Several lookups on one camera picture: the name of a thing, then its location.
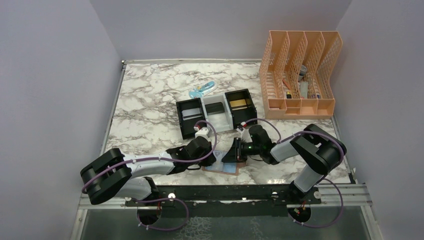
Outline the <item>brown leather card holder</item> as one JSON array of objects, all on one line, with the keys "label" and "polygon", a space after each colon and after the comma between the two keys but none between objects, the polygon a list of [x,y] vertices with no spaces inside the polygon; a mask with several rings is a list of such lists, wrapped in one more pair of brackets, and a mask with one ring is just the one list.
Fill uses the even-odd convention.
[{"label": "brown leather card holder", "polygon": [[225,174],[225,175],[238,176],[239,175],[239,170],[241,168],[244,168],[245,166],[247,166],[247,162],[224,163],[224,167],[223,167],[223,170],[222,171],[211,170],[211,166],[202,166],[201,169],[203,171],[206,171],[206,172],[212,172],[212,173],[217,173],[217,174]]}]

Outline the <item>silver VIP card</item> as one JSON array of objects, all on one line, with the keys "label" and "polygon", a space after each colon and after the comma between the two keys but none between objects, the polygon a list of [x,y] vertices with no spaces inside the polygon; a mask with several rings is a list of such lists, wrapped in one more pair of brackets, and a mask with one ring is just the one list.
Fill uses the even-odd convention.
[{"label": "silver VIP card", "polygon": [[224,163],[222,162],[223,157],[227,154],[227,151],[215,150],[213,155],[215,156],[216,161],[210,167],[212,171],[222,171],[224,169]]}]

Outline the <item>white tray bin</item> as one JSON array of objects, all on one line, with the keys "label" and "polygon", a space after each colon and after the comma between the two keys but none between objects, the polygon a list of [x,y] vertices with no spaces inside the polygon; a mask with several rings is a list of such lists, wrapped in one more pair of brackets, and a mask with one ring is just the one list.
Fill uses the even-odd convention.
[{"label": "white tray bin", "polygon": [[[205,112],[205,119],[213,125],[217,133],[227,132],[233,130],[232,117],[230,116],[230,109],[224,93],[207,95],[201,98],[203,110]],[[211,103],[222,102],[224,106],[224,113],[207,115],[205,105]]]}]

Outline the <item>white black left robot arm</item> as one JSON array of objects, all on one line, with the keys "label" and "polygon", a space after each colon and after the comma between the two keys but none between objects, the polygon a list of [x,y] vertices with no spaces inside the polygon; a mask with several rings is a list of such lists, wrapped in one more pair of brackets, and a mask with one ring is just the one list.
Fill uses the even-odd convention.
[{"label": "white black left robot arm", "polygon": [[92,205],[130,198],[149,206],[161,195],[152,175],[179,174],[193,165],[209,167],[216,162],[213,150],[204,137],[153,155],[125,155],[119,148],[112,148],[80,171],[82,193],[88,195]]}]

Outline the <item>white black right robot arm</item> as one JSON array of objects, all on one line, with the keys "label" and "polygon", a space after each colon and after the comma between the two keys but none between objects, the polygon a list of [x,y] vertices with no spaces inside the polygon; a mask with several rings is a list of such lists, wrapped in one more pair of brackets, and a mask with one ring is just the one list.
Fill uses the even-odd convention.
[{"label": "white black right robot arm", "polygon": [[347,153],[341,141],[315,124],[309,124],[280,143],[273,142],[261,125],[252,126],[247,132],[251,140],[235,137],[221,161],[241,163],[249,156],[258,155],[265,163],[277,165],[288,158],[301,156],[306,166],[290,183],[288,190],[289,199],[296,204],[306,200],[312,187],[340,165]]}]

